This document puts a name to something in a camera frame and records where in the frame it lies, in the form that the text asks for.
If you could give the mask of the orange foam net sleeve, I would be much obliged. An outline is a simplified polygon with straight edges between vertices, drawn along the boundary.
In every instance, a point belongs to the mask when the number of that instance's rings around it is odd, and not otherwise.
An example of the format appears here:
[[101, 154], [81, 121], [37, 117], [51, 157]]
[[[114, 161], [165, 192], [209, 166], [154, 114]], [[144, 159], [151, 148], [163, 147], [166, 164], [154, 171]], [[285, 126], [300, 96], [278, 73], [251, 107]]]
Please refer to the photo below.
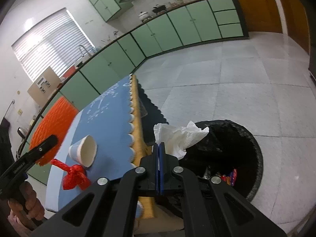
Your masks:
[[44, 166], [55, 158], [74, 118], [78, 114], [78, 109], [74, 107], [65, 97], [60, 97], [50, 108], [45, 117], [36, 128], [29, 145], [29, 150], [42, 143], [50, 135], [55, 135], [57, 144], [43, 155], [36, 164]]

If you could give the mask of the green lower cabinets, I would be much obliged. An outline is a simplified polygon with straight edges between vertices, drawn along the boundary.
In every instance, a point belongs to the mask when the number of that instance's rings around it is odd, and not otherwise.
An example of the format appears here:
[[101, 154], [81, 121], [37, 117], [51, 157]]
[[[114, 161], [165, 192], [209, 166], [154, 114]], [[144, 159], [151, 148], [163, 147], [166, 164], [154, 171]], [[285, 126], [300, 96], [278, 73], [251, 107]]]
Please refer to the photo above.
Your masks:
[[198, 44], [248, 37], [238, 0], [196, 0], [142, 23], [102, 48], [53, 91], [17, 154], [27, 152], [36, 127], [60, 97], [81, 110], [150, 58]]

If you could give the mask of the kitchen faucet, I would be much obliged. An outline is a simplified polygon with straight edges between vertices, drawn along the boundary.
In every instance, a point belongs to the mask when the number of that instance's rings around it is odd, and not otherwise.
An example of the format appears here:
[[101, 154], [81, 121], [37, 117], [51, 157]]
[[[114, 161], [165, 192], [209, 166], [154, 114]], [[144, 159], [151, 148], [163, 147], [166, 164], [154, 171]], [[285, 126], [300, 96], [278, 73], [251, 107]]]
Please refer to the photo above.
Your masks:
[[81, 52], [81, 55], [84, 57], [86, 55], [90, 56], [90, 53], [83, 45], [78, 45], [79, 51]]

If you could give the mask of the blue paper cup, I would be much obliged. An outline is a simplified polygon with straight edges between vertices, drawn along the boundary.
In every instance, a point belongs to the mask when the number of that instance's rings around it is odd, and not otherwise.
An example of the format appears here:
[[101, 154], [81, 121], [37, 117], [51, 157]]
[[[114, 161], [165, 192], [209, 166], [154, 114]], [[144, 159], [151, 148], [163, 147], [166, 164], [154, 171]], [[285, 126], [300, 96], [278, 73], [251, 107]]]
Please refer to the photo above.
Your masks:
[[69, 148], [70, 158], [82, 165], [90, 167], [94, 163], [98, 145], [91, 135], [87, 135]]

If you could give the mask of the white pot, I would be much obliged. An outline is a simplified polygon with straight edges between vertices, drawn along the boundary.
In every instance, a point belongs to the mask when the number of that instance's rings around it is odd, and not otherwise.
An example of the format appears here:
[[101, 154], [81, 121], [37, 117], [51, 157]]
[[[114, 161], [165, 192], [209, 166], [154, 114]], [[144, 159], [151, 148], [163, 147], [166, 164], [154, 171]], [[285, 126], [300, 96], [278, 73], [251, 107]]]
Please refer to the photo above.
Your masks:
[[140, 12], [138, 18], [141, 20], [142, 23], [151, 19], [151, 15], [148, 12]]

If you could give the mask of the black trash bin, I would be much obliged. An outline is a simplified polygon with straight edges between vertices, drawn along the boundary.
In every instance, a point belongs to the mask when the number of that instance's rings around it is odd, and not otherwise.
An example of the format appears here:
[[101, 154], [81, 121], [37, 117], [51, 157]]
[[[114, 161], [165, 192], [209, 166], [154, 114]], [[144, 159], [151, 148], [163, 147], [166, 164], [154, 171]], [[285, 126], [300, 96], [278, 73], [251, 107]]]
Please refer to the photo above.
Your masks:
[[[236, 169], [237, 179], [233, 189], [251, 202], [263, 175], [262, 152], [254, 136], [244, 126], [230, 120], [199, 121], [195, 124], [200, 128], [209, 127], [209, 133], [187, 148], [184, 158], [178, 160], [179, 165], [200, 178], [227, 176]], [[155, 143], [154, 126], [143, 128], [147, 145]]]

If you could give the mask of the red basin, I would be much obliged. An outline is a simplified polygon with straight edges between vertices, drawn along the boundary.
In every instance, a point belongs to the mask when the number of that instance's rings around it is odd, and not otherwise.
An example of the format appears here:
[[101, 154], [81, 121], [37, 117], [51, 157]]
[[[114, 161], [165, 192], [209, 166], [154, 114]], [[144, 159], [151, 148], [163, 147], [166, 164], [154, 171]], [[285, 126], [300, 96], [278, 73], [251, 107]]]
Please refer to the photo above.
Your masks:
[[76, 71], [76, 67], [74, 65], [72, 65], [71, 67], [69, 67], [66, 72], [62, 75], [62, 77], [64, 77], [65, 79], [70, 77], [71, 75], [73, 75]]

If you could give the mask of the electric kettle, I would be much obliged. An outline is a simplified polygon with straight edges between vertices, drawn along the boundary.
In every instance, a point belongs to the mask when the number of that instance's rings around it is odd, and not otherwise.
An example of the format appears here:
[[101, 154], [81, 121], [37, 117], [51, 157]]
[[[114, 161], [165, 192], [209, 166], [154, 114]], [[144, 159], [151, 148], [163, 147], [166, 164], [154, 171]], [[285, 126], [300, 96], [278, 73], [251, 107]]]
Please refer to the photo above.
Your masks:
[[27, 131], [25, 131], [23, 128], [19, 127], [17, 129], [17, 133], [23, 140], [26, 138]]

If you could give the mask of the black wok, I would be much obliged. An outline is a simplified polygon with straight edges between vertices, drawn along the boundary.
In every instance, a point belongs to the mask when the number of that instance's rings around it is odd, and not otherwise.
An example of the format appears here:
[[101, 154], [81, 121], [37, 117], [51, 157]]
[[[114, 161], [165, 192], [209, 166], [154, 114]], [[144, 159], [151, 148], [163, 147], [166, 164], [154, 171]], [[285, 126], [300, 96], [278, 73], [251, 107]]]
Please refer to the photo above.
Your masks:
[[152, 12], [156, 15], [162, 14], [166, 12], [166, 6], [165, 5], [156, 5], [153, 7]]

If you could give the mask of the cardboard box with scale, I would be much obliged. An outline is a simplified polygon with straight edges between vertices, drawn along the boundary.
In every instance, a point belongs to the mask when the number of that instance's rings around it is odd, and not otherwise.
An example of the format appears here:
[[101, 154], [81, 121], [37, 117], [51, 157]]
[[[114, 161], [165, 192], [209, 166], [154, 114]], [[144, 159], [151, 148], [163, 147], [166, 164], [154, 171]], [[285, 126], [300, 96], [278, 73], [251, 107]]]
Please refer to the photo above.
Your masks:
[[57, 90], [61, 84], [58, 75], [51, 67], [48, 67], [40, 76], [33, 82], [28, 89], [28, 94], [39, 107], [44, 107], [51, 95]]

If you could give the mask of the torn blue biscuit bag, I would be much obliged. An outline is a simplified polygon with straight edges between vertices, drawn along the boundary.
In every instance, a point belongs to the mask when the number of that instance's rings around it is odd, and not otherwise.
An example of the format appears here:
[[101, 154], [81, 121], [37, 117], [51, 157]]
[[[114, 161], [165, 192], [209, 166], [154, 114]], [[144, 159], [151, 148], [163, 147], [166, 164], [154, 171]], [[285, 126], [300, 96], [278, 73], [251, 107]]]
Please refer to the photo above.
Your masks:
[[236, 179], [237, 179], [237, 170], [233, 169], [233, 171], [230, 174], [228, 174], [227, 176], [226, 175], [222, 175], [222, 176], [220, 176], [220, 178], [221, 178], [222, 181], [224, 181], [228, 185], [234, 186], [235, 182], [236, 182]]

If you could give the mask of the red plastic bag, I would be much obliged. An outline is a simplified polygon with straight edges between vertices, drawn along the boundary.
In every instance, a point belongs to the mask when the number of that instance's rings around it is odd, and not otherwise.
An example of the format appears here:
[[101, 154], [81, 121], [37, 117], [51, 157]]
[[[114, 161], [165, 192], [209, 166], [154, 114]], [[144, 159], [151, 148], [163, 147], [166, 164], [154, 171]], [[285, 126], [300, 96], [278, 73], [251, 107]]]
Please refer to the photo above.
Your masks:
[[81, 190], [86, 190], [92, 183], [86, 175], [86, 170], [82, 165], [75, 164], [68, 166], [58, 159], [52, 159], [51, 165], [54, 165], [66, 172], [63, 177], [62, 187], [64, 190], [74, 189], [78, 186]]

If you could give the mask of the window blinds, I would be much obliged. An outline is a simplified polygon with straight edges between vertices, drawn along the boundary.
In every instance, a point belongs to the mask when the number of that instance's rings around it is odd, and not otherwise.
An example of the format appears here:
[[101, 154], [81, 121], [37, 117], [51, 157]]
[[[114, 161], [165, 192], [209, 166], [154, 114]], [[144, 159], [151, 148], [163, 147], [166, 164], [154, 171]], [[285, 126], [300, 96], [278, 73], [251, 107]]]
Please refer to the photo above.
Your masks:
[[89, 53], [95, 46], [66, 8], [47, 16], [25, 32], [12, 50], [31, 81], [48, 67], [62, 76], [82, 55], [78, 45]]

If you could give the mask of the white tissue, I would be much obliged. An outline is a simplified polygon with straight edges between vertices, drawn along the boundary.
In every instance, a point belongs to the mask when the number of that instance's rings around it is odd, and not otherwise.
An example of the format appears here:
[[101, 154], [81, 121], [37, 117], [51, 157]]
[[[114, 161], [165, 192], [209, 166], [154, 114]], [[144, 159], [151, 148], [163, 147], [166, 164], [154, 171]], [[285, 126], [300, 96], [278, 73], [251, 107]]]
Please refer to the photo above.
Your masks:
[[209, 127], [198, 127], [193, 121], [186, 126], [175, 127], [158, 123], [153, 127], [155, 142], [164, 143], [166, 154], [184, 158], [187, 148], [200, 142], [209, 133]]

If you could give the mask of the blue table mat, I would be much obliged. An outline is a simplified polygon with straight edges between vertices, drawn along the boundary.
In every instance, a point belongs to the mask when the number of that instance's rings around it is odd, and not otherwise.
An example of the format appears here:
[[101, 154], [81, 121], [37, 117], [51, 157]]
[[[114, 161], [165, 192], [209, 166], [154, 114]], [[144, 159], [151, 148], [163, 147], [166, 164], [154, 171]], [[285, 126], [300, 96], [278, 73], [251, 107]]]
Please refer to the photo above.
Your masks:
[[68, 166], [76, 162], [69, 156], [70, 146], [90, 135], [97, 144], [94, 162], [86, 173], [91, 182], [105, 177], [122, 177], [131, 170], [135, 151], [132, 114], [132, 76], [128, 75], [90, 102], [74, 118], [56, 155]]

